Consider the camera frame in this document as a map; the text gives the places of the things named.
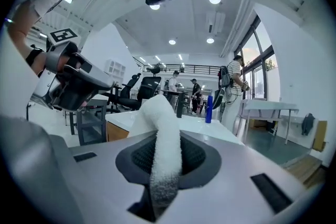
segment striped shirt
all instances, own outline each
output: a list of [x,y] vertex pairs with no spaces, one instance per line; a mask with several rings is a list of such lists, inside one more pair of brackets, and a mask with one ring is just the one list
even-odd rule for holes
[[[240,76],[240,63],[238,61],[232,61],[227,65],[227,71],[231,79],[233,79],[233,74],[239,74]],[[238,92],[241,92],[241,87],[235,81],[233,82],[233,86],[237,87]]]

